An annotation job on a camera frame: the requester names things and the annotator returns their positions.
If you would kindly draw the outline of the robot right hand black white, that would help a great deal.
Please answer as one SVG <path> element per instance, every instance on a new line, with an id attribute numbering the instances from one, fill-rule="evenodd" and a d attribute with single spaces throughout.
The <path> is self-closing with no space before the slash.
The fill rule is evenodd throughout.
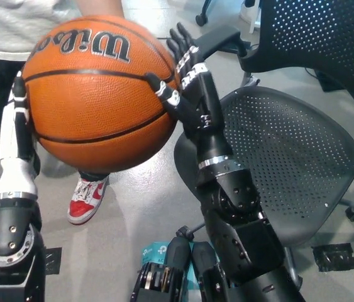
<path id="1" fill-rule="evenodd" d="M 145 75 L 162 106 L 172 118 L 183 124 L 185 136 L 196 146 L 200 168 L 217 164 L 233 155 L 224 137 L 221 103 L 205 60 L 229 42 L 234 43 L 240 53 L 246 52 L 239 31 L 222 28 L 213 33 L 214 38 L 195 40 L 182 23 L 170 30 L 167 46 L 177 64 L 176 72 L 180 77 L 177 89 L 168 86 L 153 73 Z"/>

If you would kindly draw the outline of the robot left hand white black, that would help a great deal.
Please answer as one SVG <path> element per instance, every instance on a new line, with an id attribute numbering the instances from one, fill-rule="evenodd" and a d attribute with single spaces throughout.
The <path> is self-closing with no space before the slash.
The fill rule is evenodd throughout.
<path id="1" fill-rule="evenodd" d="M 30 110 L 22 71 L 18 71 L 6 103 L 0 131 L 0 199 L 25 198 L 36 201 L 39 174 L 36 141 L 29 129 Z"/>

